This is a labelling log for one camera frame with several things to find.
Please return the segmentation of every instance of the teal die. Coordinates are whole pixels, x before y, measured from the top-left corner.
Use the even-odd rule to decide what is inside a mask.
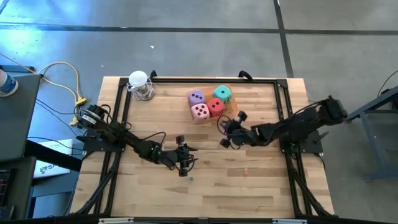
[[[226,104],[231,99],[232,92],[227,86],[220,85],[214,90],[213,96],[219,98],[224,104]]]

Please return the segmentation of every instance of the yellow cable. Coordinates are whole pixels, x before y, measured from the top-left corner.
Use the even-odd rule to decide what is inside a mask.
[[[24,68],[24,69],[26,69],[27,71],[30,71],[30,72],[32,72],[33,74],[36,74],[36,75],[39,75],[39,74],[43,74],[43,75],[44,75],[44,73],[47,71],[47,69],[48,69],[49,67],[51,67],[52,65],[56,65],[56,64],[61,64],[61,63],[62,63],[62,64],[65,64],[65,65],[71,66],[71,68],[73,68],[74,71],[75,71],[75,73],[76,73],[76,87],[77,87],[76,92],[77,92],[77,95],[78,95],[77,97],[76,97],[75,92],[74,92],[73,90],[71,90],[69,87],[64,86],[64,85],[61,85],[61,84],[58,84],[58,83],[51,82],[50,80],[48,80],[47,78],[44,78],[44,77],[42,77],[42,79],[45,80],[46,82],[49,82],[49,83],[53,84],[53,85],[56,85],[56,86],[59,86],[59,87],[62,87],[62,88],[65,88],[65,89],[69,90],[69,91],[73,94],[73,96],[75,97],[75,104],[76,104],[76,105],[77,105],[77,104],[82,104],[82,103],[85,103],[85,102],[86,102],[87,99],[86,99],[86,98],[82,98],[82,97],[80,96],[80,91],[79,91],[79,73],[78,73],[77,69],[76,69],[73,65],[71,65],[70,63],[68,63],[68,62],[54,62],[54,63],[51,63],[50,65],[45,66],[44,68],[42,68],[42,69],[37,73],[37,72],[35,72],[35,71],[33,71],[33,70],[31,70],[31,69],[29,69],[29,68],[23,66],[21,63],[19,63],[19,62],[15,61],[15,60],[13,60],[13,59],[11,59],[11,58],[5,56],[5,55],[2,54],[2,53],[0,53],[0,55],[2,55],[2,56],[5,57],[6,59],[8,59],[8,60],[10,60],[10,61],[12,61],[12,62],[18,64],[18,65],[21,66],[22,68]],[[69,123],[69,125],[74,125],[74,124],[76,124],[76,123],[77,123],[77,117],[75,116],[75,117],[73,118],[72,122]]]
[[[71,66],[71,68],[74,69],[74,71],[75,71],[75,73],[76,73],[76,92],[77,92],[77,96],[78,96],[79,98],[81,98],[81,96],[80,96],[80,91],[79,91],[79,72],[77,71],[77,69],[76,69],[73,65],[69,64],[68,62],[54,62],[54,63],[51,63],[50,65],[47,65],[46,67],[42,68],[42,69],[39,71],[39,74],[44,74],[44,73],[47,71],[48,68],[50,68],[51,66],[56,65],[56,64],[65,64],[65,65],[69,65],[69,66]],[[43,78],[43,79],[44,79],[45,81],[51,83],[51,84],[64,87],[64,86],[62,86],[62,85],[56,84],[56,83],[54,83],[54,82],[51,82],[51,81],[48,80],[48,79],[45,79],[45,78]]]

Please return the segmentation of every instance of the purple die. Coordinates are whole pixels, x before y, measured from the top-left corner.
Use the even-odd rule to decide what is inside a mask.
[[[205,95],[200,90],[195,90],[189,93],[189,103],[195,106],[199,103],[206,103]]]

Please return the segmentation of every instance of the pink die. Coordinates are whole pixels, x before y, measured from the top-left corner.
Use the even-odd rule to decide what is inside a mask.
[[[193,121],[199,121],[203,119],[208,119],[210,117],[209,109],[204,103],[199,103],[191,107],[191,114]]]

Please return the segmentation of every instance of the white bottle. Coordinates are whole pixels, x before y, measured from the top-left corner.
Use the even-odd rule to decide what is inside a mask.
[[[0,70],[0,97],[5,97],[13,94],[18,89],[18,81],[6,72]]]

